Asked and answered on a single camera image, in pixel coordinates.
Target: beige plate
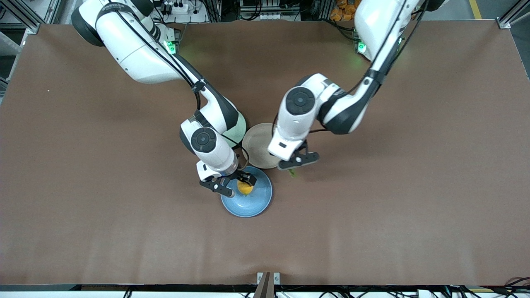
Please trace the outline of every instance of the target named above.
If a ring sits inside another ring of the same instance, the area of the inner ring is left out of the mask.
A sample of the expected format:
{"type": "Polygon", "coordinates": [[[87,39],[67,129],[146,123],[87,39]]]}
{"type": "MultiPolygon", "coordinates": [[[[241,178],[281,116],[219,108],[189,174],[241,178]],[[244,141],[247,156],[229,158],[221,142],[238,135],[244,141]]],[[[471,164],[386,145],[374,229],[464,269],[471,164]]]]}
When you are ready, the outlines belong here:
{"type": "Polygon", "coordinates": [[[242,145],[248,151],[250,164],[261,169],[272,169],[280,161],[267,151],[271,135],[272,123],[261,123],[253,126],[243,137],[242,145]]]}

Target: lemon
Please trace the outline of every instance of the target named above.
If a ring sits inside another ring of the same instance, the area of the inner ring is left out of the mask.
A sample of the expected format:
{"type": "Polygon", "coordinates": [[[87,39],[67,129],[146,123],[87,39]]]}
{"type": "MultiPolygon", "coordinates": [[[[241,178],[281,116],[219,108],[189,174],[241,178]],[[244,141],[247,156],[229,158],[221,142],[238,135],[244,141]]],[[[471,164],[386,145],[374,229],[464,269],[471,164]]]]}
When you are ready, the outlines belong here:
{"type": "Polygon", "coordinates": [[[250,194],[253,188],[254,188],[253,186],[250,186],[245,182],[241,182],[239,180],[237,181],[237,189],[239,190],[240,193],[246,196],[250,194]]]}

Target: gray floor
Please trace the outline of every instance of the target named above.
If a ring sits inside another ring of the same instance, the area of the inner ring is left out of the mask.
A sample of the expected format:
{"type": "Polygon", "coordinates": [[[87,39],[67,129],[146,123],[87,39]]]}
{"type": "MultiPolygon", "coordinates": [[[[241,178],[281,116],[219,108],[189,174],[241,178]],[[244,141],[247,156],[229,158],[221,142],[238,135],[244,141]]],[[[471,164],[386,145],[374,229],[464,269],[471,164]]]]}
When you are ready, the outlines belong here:
{"type": "Polygon", "coordinates": [[[451,0],[438,10],[426,12],[426,21],[474,20],[473,11],[467,0],[451,0]]]}
{"type": "MultiPolygon", "coordinates": [[[[516,0],[476,0],[483,19],[495,19],[502,16],[516,2],[516,0]]],[[[529,11],[530,6],[519,15],[529,11]]],[[[528,76],[530,73],[530,16],[513,24],[510,31],[528,76]]]]}

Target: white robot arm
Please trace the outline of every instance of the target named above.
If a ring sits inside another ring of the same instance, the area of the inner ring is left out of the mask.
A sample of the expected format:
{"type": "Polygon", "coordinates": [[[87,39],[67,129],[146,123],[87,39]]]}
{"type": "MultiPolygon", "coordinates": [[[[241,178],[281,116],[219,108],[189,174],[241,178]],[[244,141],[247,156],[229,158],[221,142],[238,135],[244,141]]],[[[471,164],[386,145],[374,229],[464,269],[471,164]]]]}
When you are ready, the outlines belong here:
{"type": "Polygon", "coordinates": [[[392,66],[401,33],[418,2],[364,0],[360,3],[355,12],[355,26],[367,46],[364,55],[372,64],[353,95],[322,74],[304,77],[287,91],[268,147],[269,153],[282,159],[279,169],[288,170],[318,161],[318,153],[309,152],[306,141],[315,119],[337,135],[348,134],[359,126],[368,102],[392,66]]]}
{"type": "Polygon", "coordinates": [[[135,81],[185,80],[197,100],[198,93],[207,99],[204,107],[181,124],[180,138],[200,159],[200,184],[231,197],[234,192],[226,188],[231,179],[255,183],[254,177],[238,169],[236,154],[220,136],[236,125],[238,111],[184,58],[168,53],[175,30],[154,24],[149,17],[152,10],[150,0],[87,0],[73,12],[72,24],[85,40],[105,46],[135,81]]]}

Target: brown tablecloth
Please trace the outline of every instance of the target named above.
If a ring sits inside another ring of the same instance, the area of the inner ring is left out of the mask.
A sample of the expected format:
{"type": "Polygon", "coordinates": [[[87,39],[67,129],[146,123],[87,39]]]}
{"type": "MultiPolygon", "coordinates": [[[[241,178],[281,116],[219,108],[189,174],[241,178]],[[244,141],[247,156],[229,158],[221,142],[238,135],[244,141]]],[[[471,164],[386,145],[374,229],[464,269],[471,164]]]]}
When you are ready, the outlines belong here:
{"type": "MultiPolygon", "coordinates": [[[[188,26],[181,54],[251,125],[368,62],[326,23],[188,26]]],[[[267,170],[238,218],[198,184],[183,81],[143,85],[67,25],[30,36],[0,107],[0,282],[503,284],[530,275],[530,84],[494,21],[424,22],[351,135],[267,170]]]]}

